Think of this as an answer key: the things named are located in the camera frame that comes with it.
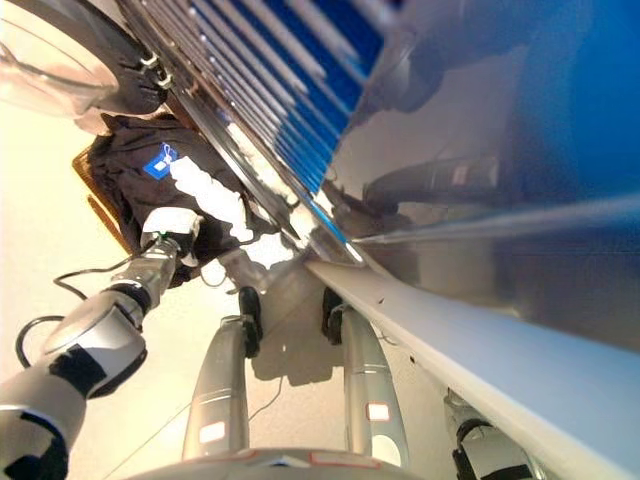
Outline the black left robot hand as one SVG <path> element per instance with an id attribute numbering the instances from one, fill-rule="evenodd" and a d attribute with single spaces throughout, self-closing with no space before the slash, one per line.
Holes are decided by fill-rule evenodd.
<path id="1" fill-rule="evenodd" d="M 194 245 L 202 220 L 200 215 L 187 208 L 156 208 L 143 224 L 140 245 L 144 246 L 159 237 L 172 239 L 178 245 L 178 256 L 182 264 L 195 268 L 199 261 L 194 254 Z"/>

